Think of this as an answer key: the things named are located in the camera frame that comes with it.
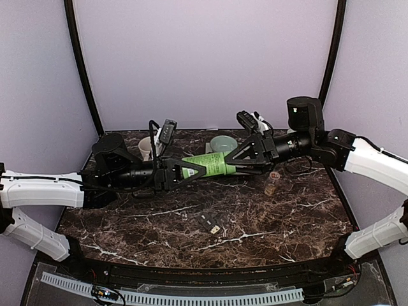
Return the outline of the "clear pill bottle green label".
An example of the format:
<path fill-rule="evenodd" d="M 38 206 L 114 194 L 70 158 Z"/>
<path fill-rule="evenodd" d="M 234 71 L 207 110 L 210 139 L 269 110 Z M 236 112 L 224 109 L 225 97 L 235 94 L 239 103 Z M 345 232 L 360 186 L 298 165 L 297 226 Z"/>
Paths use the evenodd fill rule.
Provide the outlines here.
<path fill-rule="evenodd" d="M 270 172 L 265 182 L 264 193 L 267 196 L 273 196 L 277 188 L 280 186 L 280 184 L 281 184 L 280 173 L 277 171 Z"/>

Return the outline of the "green labelled supplement bottle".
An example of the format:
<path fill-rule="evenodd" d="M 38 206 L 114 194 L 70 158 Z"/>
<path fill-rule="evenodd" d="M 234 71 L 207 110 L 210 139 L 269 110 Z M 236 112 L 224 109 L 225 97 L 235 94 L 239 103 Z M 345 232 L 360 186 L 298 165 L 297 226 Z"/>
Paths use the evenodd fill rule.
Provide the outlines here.
<path fill-rule="evenodd" d="M 204 166 L 206 174 L 204 177 L 213 177 L 218 175 L 232 175 L 237 172 L 236 166 L 226 164 L 225 157 L 230 153 L 213 152 L 209 154 L 202 154 L 198 156 L 184 157 L 183 161 Z"/>

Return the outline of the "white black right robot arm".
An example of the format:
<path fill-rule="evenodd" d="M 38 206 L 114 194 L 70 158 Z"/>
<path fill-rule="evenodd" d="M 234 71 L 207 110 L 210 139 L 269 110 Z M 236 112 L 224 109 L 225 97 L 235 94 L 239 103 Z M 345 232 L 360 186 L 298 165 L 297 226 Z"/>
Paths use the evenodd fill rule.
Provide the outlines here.
<path fill-rule="evenodd" d="M 407 160 L 342 129 L 324 128 L 323 109 L 317 98 L 298 96 L 287 101 L 288 124 L 292 130 L 281 136 L 273 134 L 272 126 L 258 113 L 241 111 L 237 121 L 250 134 L 225 162 L 242 173 L 262 174 L 276 164 L 295 157 L 308 156 L 337 171 L 362 175 L 407 194 Z M 338 277 L 350 262 L 407 238 L 407 204 L 372 225 L 339 238 L 326 272 Z"/>

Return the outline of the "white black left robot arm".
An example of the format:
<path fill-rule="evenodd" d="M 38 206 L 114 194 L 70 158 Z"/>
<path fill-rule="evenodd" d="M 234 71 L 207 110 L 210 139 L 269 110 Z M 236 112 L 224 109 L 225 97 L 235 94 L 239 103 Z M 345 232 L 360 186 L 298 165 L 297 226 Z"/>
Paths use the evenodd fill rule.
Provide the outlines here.
<path fill-rule="evenodd" d="M 92 171 L 60 175 L 29 175 L 1 169 L 1 234 L 40 251 L 64 266 L 76 278 L 90 272 L 79 242 L 58 234 L 28 217 L 23 206 L 103 208 L 120 193 L 144 188 L 171 191 L 206 175 L 204 166 L 174 158 L 142 161 L 128 151 L 122 135 L 102 136 L 93 146 Z"/>

